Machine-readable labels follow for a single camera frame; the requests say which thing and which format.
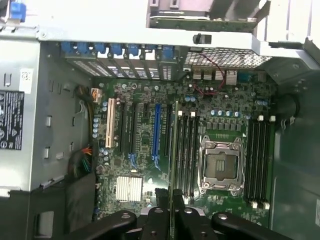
white label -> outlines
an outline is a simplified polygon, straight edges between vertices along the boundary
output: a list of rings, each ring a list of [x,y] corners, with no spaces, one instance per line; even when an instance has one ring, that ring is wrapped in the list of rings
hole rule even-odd
[[[316,200],[315,224],[320,227],[320,200]]]
[[[20,69],[19,91],[24,92],[25,94],[31,93],[33,75],[34,70],[32,68]]]

white pci slot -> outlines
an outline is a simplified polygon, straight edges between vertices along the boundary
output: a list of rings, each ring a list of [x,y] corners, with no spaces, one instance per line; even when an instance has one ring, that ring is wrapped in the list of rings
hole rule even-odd
[[[116,117],[116,100],[109,98],[108,100],[108,113],[106,117],[106,137],[105,147],[112,148],[114,143],[114,128],[115,128],[115,117]]]

